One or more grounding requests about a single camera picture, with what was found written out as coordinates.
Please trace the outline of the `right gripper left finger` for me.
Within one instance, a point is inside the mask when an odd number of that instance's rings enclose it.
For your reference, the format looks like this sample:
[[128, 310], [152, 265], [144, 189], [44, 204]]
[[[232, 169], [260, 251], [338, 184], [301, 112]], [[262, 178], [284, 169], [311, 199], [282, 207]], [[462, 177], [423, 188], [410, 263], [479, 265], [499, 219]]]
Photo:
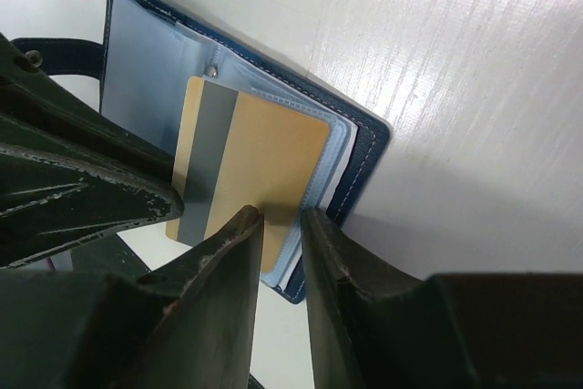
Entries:
[[4, 388], [244, 388], [264, 219], [246, 206], [139, 279], [1, 274]]

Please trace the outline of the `gold striped card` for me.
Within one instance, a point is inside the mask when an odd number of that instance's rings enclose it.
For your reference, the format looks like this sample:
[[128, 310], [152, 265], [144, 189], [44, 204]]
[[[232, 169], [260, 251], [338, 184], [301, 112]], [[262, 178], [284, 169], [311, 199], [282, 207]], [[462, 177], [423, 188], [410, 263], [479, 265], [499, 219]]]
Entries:
[[265, 219], [261, 270], [272, 271], [329, 134], [318, 118], [191, 77], [172, 176], [184, 211], [167, 237], [195, 246], [251, 205]]

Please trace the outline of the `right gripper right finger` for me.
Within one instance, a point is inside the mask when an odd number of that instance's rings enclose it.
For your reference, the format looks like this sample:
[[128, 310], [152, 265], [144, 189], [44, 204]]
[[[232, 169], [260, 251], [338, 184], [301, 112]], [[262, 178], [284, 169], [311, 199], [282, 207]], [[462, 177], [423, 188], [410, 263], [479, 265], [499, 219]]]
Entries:
[[579, 388], [578, 273], [438, 273], [418, 280], [302, 214], [318, 388]]

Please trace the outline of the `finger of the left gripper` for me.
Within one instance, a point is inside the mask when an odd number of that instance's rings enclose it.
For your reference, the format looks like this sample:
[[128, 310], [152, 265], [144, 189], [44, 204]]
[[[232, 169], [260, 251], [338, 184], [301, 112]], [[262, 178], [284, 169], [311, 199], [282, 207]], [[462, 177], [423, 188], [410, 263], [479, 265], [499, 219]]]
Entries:
[[111, 234], [173, 220], [171, 156], [56, 82], [101, 78], [102, 45], [1, 42], [1, 265], [16, 268]]

